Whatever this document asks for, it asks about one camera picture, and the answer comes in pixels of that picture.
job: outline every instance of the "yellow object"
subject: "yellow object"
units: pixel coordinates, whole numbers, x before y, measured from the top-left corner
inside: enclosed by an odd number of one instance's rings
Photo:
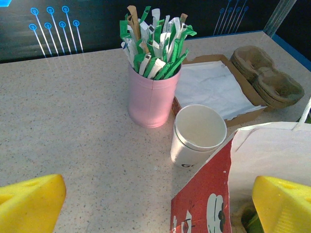
[[[59,174],[0,187],[0,233],[52,233],[65,196]]]
[[[311,233],[311,187],[258,176],[253,202],[265,233]]]

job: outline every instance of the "pink container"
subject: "pink container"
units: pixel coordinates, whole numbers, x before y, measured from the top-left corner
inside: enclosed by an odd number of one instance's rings
[[[165,80],[151,80],[128,69],[129,105],[131,119],[145,128],[156,128],[169,118],[180,70]]]

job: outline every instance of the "white napkin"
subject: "white napkin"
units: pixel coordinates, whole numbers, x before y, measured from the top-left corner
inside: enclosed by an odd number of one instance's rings
[[[227,120],[264,108],[247,99],[222,61],[183,65],[175,95],[182,108],[202,104]]]

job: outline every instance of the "table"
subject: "table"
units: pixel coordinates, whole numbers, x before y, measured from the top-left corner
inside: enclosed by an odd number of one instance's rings
[[[187,40],[188,59],[246,45],[263,48],[304,98],[255,121],[296,121],[311,95],[311,73],[263,32]],[[51,173],[67,197],[55,233],[169,232],[171,199],[199,167],[170,159],[173,116],[144,129],[127,112],[121,49],[0,65],[0,186]]]

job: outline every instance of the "wall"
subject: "wall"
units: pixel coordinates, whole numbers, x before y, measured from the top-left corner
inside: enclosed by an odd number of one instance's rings
[[[297,0],[276,34],[311,61],[310,12],[310,0]]]
[[[146,5],[161,18],[185,13],[203,37],[263,30],[278,0],[0,0],[0,63],[119,48],[130,4],[138,16]]]

